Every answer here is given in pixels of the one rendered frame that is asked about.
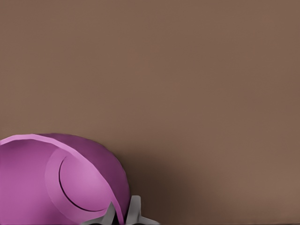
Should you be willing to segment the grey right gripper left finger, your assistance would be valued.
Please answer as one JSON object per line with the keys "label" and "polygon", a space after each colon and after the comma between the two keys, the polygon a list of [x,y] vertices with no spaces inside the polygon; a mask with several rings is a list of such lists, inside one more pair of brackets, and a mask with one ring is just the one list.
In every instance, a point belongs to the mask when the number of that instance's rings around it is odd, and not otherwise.
{"label": "grey right gripper left finger", "polygon": [[117,209],[116,202],[110,202],[103,216],[82,222],[81,225],[119,225]]}

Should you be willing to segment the pink bowl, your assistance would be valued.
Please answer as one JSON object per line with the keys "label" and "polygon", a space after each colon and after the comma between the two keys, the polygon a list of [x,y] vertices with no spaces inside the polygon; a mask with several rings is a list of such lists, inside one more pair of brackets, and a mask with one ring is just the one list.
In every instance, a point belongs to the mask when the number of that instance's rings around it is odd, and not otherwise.
{"label": "pink bowl", "polygon": [[0,140],[0,225],[80,225],[110,205],[125,223],[126,173],[103,145],[75,135]]}

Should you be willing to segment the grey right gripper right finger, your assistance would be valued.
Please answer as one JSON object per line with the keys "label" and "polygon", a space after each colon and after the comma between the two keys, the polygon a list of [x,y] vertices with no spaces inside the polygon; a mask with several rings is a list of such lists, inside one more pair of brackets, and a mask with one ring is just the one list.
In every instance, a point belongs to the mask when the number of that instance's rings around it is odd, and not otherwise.
{"label": "grey right gripper right finger", "polygon": [[161,225],[159,222],[143,217],[141,214],[141,197],[131,196],[127,212],[126,225]]}

